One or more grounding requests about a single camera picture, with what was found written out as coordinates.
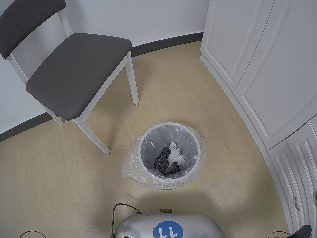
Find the metal handle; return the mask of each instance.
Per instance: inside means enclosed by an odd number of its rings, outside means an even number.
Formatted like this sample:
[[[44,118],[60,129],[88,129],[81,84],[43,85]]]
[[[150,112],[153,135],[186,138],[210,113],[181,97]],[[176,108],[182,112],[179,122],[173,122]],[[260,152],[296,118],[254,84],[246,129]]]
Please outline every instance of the metal handle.
[[[299,207],[297,206],[297,196],[294,197],[294,205],[295,205],[296,210],[299,211]]]

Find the beige tile floor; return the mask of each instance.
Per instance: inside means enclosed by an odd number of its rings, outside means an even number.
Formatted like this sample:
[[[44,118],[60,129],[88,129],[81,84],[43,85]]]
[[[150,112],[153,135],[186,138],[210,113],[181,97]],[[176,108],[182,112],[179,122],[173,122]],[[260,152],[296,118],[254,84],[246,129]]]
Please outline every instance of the beige tile floor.
[[[133,105],[125,70],[87,119],[111,149],[103,154],[73,122],[54,121],[0,143],[0,237],[27,230],[47,238],[110,237],[113,205],[144,213],[172,208],[212,216],[226,238],[287,231],[282,205],[250,133],[199,60],[200,42],[133,58],[140,103]],[[207,158],[193,182],[171,191],[120,176],[133,139],[155,123],[199,130]],[[116,210],[116,226],[135,212]]]

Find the white trash can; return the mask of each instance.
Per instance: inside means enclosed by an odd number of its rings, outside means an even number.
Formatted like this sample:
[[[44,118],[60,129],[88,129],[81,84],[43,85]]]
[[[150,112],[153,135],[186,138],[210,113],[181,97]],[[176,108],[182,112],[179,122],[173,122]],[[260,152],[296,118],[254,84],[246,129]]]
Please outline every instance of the white trash can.
[[[164,176],[154,162],[164,147],[174,143],[182,151],[185,163],[180,172]],[[122,167],[122,176],[153,189],[174,189],[194,180],[206,158],[205,142],[197,130],[176,122],[164,122],[135,138]]]

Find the cabinet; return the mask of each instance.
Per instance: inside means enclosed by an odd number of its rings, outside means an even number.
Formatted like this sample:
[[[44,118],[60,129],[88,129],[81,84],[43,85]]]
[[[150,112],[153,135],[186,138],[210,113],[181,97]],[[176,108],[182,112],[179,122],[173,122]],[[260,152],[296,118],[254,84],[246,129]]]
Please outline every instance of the cabinet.
[[[317,112],[317,0],[275,0],[234,94],[270,149]]]
[[[268,153],[286,194],[294,230],[309,224],[312,237],[317,237],[317,137],[311,122]]]
[[[274,0],[210,0],[201,53],[233,91],[256,49]]]

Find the blue circular logo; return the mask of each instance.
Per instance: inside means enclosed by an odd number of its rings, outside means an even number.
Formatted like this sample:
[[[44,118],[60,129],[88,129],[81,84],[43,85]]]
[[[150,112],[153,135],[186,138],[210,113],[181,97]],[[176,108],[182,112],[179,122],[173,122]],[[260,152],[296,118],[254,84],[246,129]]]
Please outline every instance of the blue circular logo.
[[[154,238],[182,238],[183,229],[174,221],[164,221],[156,225],[153,230]]]

